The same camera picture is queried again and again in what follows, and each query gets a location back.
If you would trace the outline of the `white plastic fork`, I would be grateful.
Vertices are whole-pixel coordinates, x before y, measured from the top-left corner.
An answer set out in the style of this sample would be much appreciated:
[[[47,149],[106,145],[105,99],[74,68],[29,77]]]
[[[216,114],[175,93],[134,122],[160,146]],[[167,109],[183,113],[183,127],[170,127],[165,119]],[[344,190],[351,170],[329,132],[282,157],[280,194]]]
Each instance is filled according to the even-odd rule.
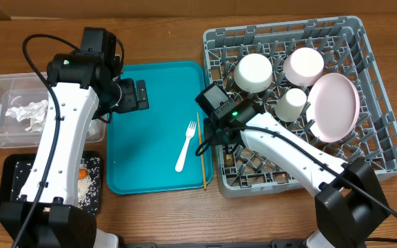
[[[185,133],[185,142],[175,165],[176,172],[182,172],[183,170],[190,140],[194,137],[195,133],[196,133],[196,121],[191,121],[187,127]]]

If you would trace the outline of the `small white bowl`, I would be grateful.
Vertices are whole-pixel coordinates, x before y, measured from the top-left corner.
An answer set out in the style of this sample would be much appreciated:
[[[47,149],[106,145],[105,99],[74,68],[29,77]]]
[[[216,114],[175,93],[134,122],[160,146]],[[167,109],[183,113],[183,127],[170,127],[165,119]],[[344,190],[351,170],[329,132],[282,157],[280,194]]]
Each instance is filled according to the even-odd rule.
[[[272,74],[272,64],[266,56],[248,54],[237,64],[234,80],[242,91],[259,93],[271,85]]]

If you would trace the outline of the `white cup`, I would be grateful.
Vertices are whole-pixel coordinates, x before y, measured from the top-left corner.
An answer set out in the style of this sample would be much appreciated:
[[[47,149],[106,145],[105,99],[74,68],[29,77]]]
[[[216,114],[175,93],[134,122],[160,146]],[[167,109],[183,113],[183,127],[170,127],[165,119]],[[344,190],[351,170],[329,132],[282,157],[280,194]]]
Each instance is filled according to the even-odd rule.
[[[295,121],[303,111],[307,96],[298,88],[288,90],[275,105],[276,116],[285,122]]]

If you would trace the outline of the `orange carrot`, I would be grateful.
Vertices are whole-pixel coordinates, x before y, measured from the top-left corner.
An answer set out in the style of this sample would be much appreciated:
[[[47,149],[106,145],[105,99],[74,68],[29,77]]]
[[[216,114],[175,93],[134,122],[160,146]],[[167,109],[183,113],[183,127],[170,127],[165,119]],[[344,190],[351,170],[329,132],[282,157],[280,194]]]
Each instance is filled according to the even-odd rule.
[[[79,176],[78,179],[82,180],[88,176],[88,170],[86,168],[80,168],[79,169]]]

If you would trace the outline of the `white paper ball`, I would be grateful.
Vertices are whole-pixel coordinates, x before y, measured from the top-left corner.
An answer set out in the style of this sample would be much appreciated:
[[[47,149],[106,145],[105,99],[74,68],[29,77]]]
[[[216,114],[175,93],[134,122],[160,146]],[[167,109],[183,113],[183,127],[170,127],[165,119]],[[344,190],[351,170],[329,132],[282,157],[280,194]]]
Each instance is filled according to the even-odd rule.
[[[31,102],[27,106],[11,107],[6,110],[6,116],[15,118],[19,123],[27,120],[28,126],[24,128],[27,132],[42,132],[45,127],[48,112],[48,101]]]

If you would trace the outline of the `pink bowl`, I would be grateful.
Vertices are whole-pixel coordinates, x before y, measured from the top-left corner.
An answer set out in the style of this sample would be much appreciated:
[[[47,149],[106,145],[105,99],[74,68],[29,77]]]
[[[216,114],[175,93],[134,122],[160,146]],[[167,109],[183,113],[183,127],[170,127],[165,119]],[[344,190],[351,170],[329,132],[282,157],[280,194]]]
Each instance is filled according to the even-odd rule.
[[[285,78],[297,86],[312,86],[321,77],[323,69],[323,57],[313,48],[296,49],[283,64]]]

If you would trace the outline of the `pink plate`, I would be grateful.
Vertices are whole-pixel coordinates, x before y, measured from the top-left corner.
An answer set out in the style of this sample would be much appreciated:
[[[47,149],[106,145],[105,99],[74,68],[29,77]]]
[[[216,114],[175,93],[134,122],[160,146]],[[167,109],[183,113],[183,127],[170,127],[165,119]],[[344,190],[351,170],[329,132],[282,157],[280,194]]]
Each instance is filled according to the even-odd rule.
[[[339,73],[329,73],[317,80],[309,92],[305,113],[314,124],[312,134],[325,143],[346,137],[356,125],[360,99],[354,84]]]

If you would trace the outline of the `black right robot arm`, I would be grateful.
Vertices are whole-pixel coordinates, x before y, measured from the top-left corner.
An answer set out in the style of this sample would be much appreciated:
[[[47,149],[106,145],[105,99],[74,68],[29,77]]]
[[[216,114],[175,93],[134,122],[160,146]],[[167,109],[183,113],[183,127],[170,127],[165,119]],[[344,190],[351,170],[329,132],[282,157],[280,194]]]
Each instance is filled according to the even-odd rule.
[[[235,144],[257,152],[294,177],[314,198],[316,230],[299,247],[365,247],[381,242],[372,233],[397,212],[388,204],[377,175],[365,159],[348,163],[326,154],[283,127],[252,99],[241,102],[216,84],[196,98],[212,134],[196,149]],[[386,238],[385,242],[397,242]]]

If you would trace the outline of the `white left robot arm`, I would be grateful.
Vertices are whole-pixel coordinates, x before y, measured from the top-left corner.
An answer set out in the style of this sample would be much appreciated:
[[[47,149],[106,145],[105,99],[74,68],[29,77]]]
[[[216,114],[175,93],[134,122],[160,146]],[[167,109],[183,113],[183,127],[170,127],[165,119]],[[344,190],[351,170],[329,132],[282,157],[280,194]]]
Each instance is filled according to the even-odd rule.
[[[122,42],[85,28],[81,44],[57,54],[39,78],[48,113],[32,169],[18,199],[0,202],[0,223],[14,247],[123,247],[77,206],[79,168],[90,122],[149,107],[145,83],[122,79]]]

